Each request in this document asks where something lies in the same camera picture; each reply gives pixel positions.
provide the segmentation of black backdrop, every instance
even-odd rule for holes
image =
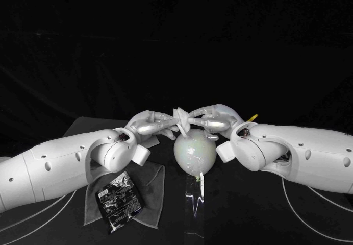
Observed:
[[[0,7],[2,156],[80,116],[225,104],[353,133],[352,1],[12,1]]]

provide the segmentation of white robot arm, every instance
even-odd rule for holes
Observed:
[[[214,125],[217,120],[222,125],[227,122],[221,117],[204,116],[204,119],[196,118],[195,124],[205,126],[208,118],[212,118]],[[251,171],[276,173],[320,190],[353,193],[351,135],[325,129],[257,124],[240,119],[227,130],[231,131],[230,141],[217,148],[224,162],[237,158]]]
[[[91,160],[110,172],[133,160],[145,165],[150,151],[140,143],[152,134],[175,139],[179,120],[145,111],[124,128],[106,129],[51,140],[13,158],[0,158],[0,213],[29,203],[58,198],[94,181]]]

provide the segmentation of gray cloth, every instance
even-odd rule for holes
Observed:
[[[134,217],[134,220],[143,225],[158,229],[165,196],[165,166],[150,161],[146,162],[145,166],[130,162],[126,169],[117,173],[107,173],[106,168],[103,167],[98,167],[96,171],[101,171],[101,173],[97,174],[96,181],[87,187],[84,225],[101,219],[96,193],[113,181],[113,179],[127,171],[146,203],[146,206],[140,214]]]

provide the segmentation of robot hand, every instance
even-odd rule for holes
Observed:
[[[168,114],[155,111],[143,111],[130,120],[126,129],[132,131],[136,136],[137,144],[152,138],[152,135],[162,134],[172,140],[176,139],[173,132],[179,131],[175,124],[179,123],[178,119]]]
[[[244,123],[234,109],[222,104],[202,107],[189,115],[188,122],[205,127],[205,134],[211,140],[219,140],[212,133],[219,133],[230,139],[234,128]]]

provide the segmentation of yellow tag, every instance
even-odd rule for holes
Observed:
[[[258,115],[255,115],[248,121],[254,121],[257,117],[258,117]]]

